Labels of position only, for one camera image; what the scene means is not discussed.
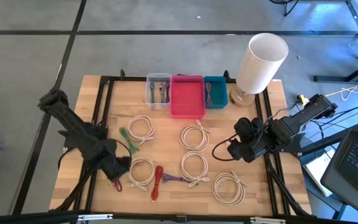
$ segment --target green cable tie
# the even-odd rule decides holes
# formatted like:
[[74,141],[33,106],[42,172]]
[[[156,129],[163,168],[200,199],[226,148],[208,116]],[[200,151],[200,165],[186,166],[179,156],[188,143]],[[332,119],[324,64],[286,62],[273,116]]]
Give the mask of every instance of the green cable tie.
[[136,152],[139,152],[139,148],[136,147],[131,139],[129,138],[129,134],[128,134],[128,131],[126,128],[119,128],[119,133],[121,134],[121,136],[127,141],[128,143],[128,148],[129,148],[129,151],[131,152],[131,154],[135,154]]

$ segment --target lamp base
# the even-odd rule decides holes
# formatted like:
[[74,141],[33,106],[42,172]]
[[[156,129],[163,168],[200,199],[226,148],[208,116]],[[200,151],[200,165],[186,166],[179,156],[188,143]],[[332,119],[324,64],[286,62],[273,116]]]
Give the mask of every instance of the lamp base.
[[241,94],[237,87],[232,88],[229,94],[230,102],[238,107],[247,107],[255,100],[255,94]]

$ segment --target blue bin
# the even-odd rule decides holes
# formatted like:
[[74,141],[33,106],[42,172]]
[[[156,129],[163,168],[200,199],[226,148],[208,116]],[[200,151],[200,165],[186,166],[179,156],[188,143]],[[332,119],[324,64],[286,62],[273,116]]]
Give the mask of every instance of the blue bin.
[[208,94],[205,91],[205,107],[207,109],[222,109],[227,105],[227,90],[226,90],[226,79],[224,77],[204,77],[205,83],[211,84],[211,96],[212,104],[207,103]]

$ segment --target lamp shade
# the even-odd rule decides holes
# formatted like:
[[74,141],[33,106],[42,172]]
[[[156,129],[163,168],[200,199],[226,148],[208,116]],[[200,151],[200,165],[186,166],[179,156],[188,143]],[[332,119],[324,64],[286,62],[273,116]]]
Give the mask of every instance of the lamp shade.
[[262,33],[251,38],[237,74],[237,87],[257,94],[269,84],[288,55],[288,45],[279,36]]

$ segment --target wooden table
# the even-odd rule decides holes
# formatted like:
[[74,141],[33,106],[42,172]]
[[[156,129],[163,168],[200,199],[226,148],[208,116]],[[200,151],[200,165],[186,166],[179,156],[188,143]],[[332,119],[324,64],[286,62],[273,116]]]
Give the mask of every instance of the wooden table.
[[[75,107],[75,113],[84,121],[91,121],[94,110],[96,95],[98,92],[100,76],[86,75],[82,81],[80,94]],[[235,84],[227,84],[229,91]],[[280,80],[273,80],[268,86],[268,92],[273,114],[279,109],[286,108],[283,86]],[[189,119],[172,119],[169,110],[150,110],[144,101],[145,82],[115,81],[112,90],[112,98],[108,116],[109,138],[115,138],[123,142],[118,129],[126,127],[128,121],[136,115],[150,116],[155,123],[154,140],[147,141],[140,147],[140,152],[134,157],[148,157],[156,165],[161,165],[164,172],[177,175],[178,163],[187,152],[178,142],[178,134],[186,124],[195,123]],[[265,112],[263,97],[260,97],[262,110]],[[283,111],[279,117],[286,115]],[[105,174],[99,170],[92,201],[92,212],[113,213],[149,213],[149,214],[186,214],[186,215],[222,215],[222,216],[270,216],[272,209],[267,185],[267,175],[263,157],[248,164],[241,161],[221,162],[215,160],[211,151],[220,141],[233,135],[233,125],[241,117],[252,119],[257,116],[255,105],[248,108],[239,108],[228,103],[222,110],[207,110],[201,123],[210,129],[210,141],[207,148],[202,152],[209,164],[207,176],[213,180],[221,172],[233,170],[247,185],[245,200],[236,207],[225,207],[215,201],[211,193],[211,182],[202,182],[198,186],[189,188],[183,182],[167,182],[160,184],[159,196],[155,202],[150,199],[150,192],[144,192],[139,188],[127,188],[129,183],[127,174],[121,177],[123,191],[117,192]],[[142,121],[137,121],[133,126],[137,134],[145,133],[147,126]],[[188,141],[198,144],[201,134],[197,131],[189,134]],[[217,148],[217,156],[229,158],[226,145]],[[118,156],[127,154],[122,146],[117,149]],[[304,210],[311,212],[305,182],[299,160],[291,154],[281,153],[285,182],[295,199]],[[55,190],[50,203],[50,208],[59,206],[77,184],[83,160],[78,150],[67,154],[60,166]],[[193,174],[201,171],[201,164],[197,159],[188,159],[185,167]],[[139,165],[134,169],[134,178],[145,180],[150,175],[147,165]],[[149,189],[154,186],[154,181],[148,185]],[[85,206],[87,193],[85,187],[80,208]],[[232,197],[236,186],[232,182],[225,182],[219,189],[224,197]],[[282,212],[280,191],[276,186],[277,202],[279,211]]]

